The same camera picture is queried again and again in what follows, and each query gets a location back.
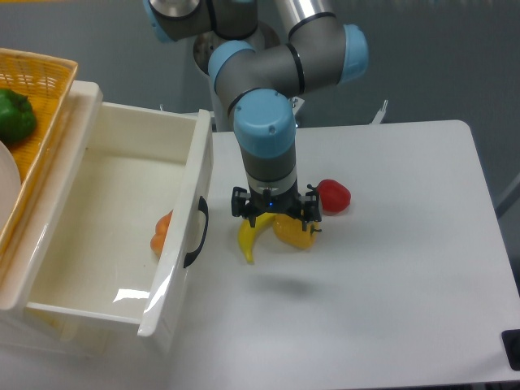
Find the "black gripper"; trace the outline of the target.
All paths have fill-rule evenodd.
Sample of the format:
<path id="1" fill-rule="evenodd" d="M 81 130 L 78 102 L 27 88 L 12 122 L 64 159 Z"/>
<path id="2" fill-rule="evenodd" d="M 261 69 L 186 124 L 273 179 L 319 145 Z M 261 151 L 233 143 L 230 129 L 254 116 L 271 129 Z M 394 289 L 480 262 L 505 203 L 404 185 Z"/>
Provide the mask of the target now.
<path id="1" fill-rule="evenodd" d="M 307 185 L 308 191 L 301 195 L 294 184 L 288 191 L 275 195 L 273 192 L 260 193 L 249 186 L 250 193 L 241 187 L 232 190 L 232 215 L 241 217 L 256 227 L 256 219 L 265 213 L 288 215 L 294 219 L 300 218 L 301 229 L 307 231 L 308 225 L 322 221 L 322 204 L 317 187 Z"/>

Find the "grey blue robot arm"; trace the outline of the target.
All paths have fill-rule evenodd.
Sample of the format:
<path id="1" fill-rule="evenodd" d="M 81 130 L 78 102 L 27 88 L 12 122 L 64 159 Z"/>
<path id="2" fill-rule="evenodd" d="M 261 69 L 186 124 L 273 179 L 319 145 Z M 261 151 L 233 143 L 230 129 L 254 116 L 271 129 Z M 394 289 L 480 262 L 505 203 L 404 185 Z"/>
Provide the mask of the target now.
<path id="1" fill-rule="evenodd" d="M 178 41 L 210 33 L 207 74 L 240 146 L 248 185 L 232 191 L 232 214 L 255 224 L 265 213 L 298 220 L 321 219 L 319 193 L 300 194 L 296 120 L 291 99 L 362 76 L 369 50 L 362 30 L 342 24 L 327 1 L 277 4 L 288 40 L 260 50 L 254 1 L 147 1 L 158 37 Z"/>

